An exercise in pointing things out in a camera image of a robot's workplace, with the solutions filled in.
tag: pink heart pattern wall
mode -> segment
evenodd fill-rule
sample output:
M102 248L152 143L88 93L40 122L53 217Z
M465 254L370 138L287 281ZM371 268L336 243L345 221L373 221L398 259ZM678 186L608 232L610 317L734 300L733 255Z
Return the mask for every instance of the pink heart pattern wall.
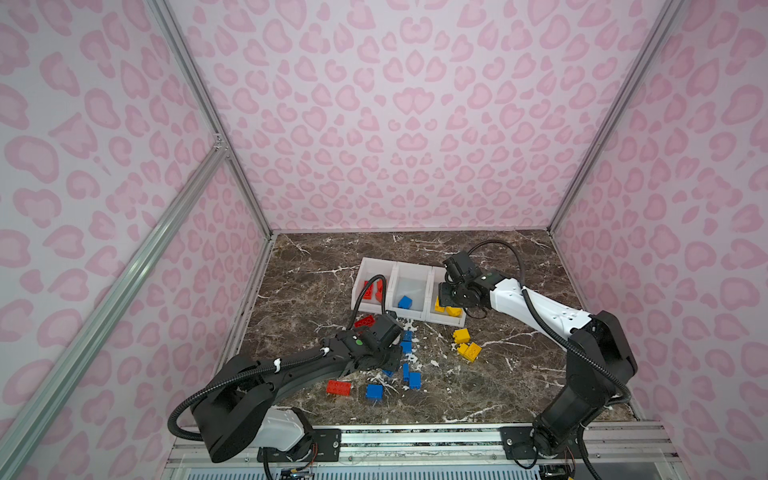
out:
M173 0L273 229L545 227L661 0Z
M19 478L159 477L168 416L212 378L263 244L222 165Z
M0 12L2 435L213 138L141 0Z
M768 477L767 22L692 3L556 234L693 480Z

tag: white robotic arm segment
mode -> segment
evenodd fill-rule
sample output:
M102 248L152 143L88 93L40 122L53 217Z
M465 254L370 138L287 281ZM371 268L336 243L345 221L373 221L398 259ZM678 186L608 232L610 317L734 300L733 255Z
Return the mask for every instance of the white robotic arm segment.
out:
M592 320L589 312L576 310L562 303L556 302L548 296L528 290L531 301L536 305L536 310L542 319L560 336L567 339L573 329L580 329ZM514 278L504 279L496 283L496 288L490 292L491 308L497 312L514 317L526 325L547 335L536 323L530 310L525 305L520 283Z

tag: white plastic tray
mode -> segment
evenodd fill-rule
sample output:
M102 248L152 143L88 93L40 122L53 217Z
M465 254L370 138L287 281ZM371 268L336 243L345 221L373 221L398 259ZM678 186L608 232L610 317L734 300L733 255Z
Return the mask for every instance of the white plastic tray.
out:
M362 291L365 282L377 273L381 273L387 279L387 296L384 308L393 310L399 318L440 323L458 328L464 326L466 321L464 311L462 311L461 316L450 316L447 313L435 311L437 286L445 276L445 269L440 266L364 257L360 262L357 278L355 278L352 288L350 308L355 308L357 296ZM374 290L374 295L370 300L363 300L360 303L360 312L381 313L381 303L376 300L375 293L376 290ZM397 308L403 295L407 295L413 301L410 309Z

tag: brown marble surface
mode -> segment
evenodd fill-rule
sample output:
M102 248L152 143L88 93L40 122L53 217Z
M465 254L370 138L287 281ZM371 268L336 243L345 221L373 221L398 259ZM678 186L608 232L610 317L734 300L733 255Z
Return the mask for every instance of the brown marble surface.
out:
M349 318L349 302L363 257L441 265L450 254L488 238L519 248L529 287L580 308L561 261L544 231L311 233L281 234L266 270L242 353L273 358L316 345ZM517 275L514 257L488 245L475 261ZM316 425L464 422L530 422L560 390L565 354L552 341L509 316L490 312L467 319L472 341L482 347L469 363L455 351L453 328L411 322L414 330L412 370L422 373L422 389L404 388L402 370L392 378L381 372L358 372L350 397L326 394L326 383L284 399L298 406ZM365 398L366 385L381 383L384 400ZM631 420L626 406L605 412L601 420Z

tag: black mounting plate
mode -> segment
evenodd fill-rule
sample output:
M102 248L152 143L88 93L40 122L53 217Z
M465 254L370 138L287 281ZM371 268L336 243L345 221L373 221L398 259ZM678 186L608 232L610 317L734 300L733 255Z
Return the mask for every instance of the black mounting plate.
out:
M502 435L502 447L507 460L533 461L536 453L531 444L531 427L501 427L498 431ZM581 458L578 445L573 439L569 439L566 445L571 449L574 458ZM563 452L557 458L565 459L565 455Z
M315 429L315 442L317 442L317 458L315 458L315 462L339 461L339 450L341 449L340 429ZM257 460L259 462L264 461L263 449L259 449ZM276 449L272 449L270 452L269 460L275 463L298 463L288 459L285 453ZM308 460L309 458L305 458L301 462L306 463Z

